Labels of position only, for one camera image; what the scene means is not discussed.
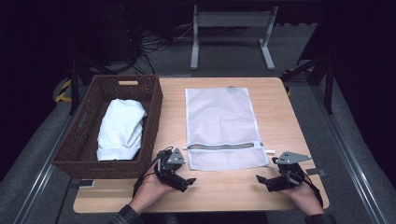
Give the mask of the white mesh laundry bag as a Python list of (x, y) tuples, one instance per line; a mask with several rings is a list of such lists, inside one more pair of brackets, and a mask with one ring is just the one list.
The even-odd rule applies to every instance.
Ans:
[(186, 89), (189, 166), (232, 171), (269, 164), (247, 88)]

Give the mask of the person's left hand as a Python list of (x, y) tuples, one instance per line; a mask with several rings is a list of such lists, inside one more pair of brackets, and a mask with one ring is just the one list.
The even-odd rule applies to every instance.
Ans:
[(128, 205), (141, 215), (148, 207), (158, 201), (164, 194), (174, 189), (162, 183), (154, 173), (144, 176), (141, 186)]

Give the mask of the metal floor rail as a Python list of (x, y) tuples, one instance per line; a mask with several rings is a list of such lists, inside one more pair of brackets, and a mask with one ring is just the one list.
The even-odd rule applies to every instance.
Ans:
[(372, 223), (389, 224), (389, 220), (387, 219), (383, 210), (380, 208), (375, 194), (369, 182), (367, 181), (365, 173), (361, 169), (352, 150), (347, 145), (335, 117), (328, 113), (328, 110), (324, 104), (325, 97), (323, 93), (321, 92), (320, 88), (316, 86), (312, 87), (311, 91), (318, 106), (320, 107), (324, 118), (326, 119), (328, 125), (330, 126), (330, 129), (332, 130), (332, 134), (338, 145), (338, 153), (340, 154), (343, 164), (346, 166), (349, 176), (352, 179), (355, 189), (357, 190)]
[(20, 185), (11, 224), (60, 224), (72, 179), (51, 164), (72, 117), (70, 104), (59, 103), (38, 127), (18, 160)]

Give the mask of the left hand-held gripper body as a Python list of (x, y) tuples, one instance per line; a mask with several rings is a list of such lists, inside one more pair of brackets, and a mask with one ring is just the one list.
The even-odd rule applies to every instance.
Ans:
[(158, 179), (173, 189), (186, 190), (188, 181), (177, 174), (177, 170), (186, 163), (180, 150), (178, 148), (161, 150), (157, 158), (154, 171)]

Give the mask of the brown wicker basket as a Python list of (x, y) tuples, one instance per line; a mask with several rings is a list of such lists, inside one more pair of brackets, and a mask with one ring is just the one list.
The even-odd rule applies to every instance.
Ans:
[[(143, 118), (141, 148), (127, 161), (99, 161), (97, 136), (110, 102), (132, 99), (147, 112)], [(52, 164), (75, 179), (131, 179), (151, 162), (159, 130), (163, 92), (157, 75), (100, 75), (92, 78), (73, 122), (52, 159)]]

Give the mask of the grey metal table frame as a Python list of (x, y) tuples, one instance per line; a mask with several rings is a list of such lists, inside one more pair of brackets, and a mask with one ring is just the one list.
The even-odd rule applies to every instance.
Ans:
[(200, 11), (198, 6), (193, 9), (191, 48), (191, 70), (198, 69), (199, 62), (199, 28), (200, 27), (263, 27), (265, 34), (258, 41), (266, 67), (275, 70), (275, 65), (268, 49), (268, 43), (275, 25), (278, 6), (266, 11)]

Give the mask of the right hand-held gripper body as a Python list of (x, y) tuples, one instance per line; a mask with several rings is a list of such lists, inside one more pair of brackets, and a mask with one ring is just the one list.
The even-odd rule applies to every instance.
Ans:
[(308, 155), (285, 151), (272, 161), (277, 165), (279, 176), (272, 179), (270, 190), (293, 189), (304, 181), (304, 172), (299, 165), (302, 161), (309, 161)]

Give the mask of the person's right hand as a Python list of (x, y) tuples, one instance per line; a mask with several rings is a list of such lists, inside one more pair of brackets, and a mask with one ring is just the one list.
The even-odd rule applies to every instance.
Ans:
[(283, 189), (280, 193), (290, 197), (295, 205), (308, 216), (324, 213), (315, 192), (306, 183), (293, 189)]

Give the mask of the black metal stand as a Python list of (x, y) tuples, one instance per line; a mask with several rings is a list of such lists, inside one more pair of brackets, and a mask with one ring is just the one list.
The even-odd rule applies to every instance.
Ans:
[(68, 51), (69, 77), (71, 80), (71, 109), (73, 115), (80, 103), (79, 82), (89, 85), (93, 78), (93, 67), (99, 74), (112, 74), (105, 68), (103, 44), (87, 5), (68, 4), (64, 7), (70, 29), (65, 46)]
[(325, 77), (325, 90), (324, 90), (324, 105), (327, 112), (332, 114), (332, 90), (333, 90), (333, 65), (330, 56), (319, 57), (310, 60), (295, 69), (285, 70), (281, 76), (282, 81), (287, 81), (304, 71), (309, 73), (307, 83), (311, 86), (317, 86), (320, 81)]

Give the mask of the white garment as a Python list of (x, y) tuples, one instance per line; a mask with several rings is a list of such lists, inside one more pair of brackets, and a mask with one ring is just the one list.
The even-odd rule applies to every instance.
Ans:
[(146, 116), (146, 110), (135, 100), (112, 100), (100, 125), (97, 160), (132, 160), (142, 145)]

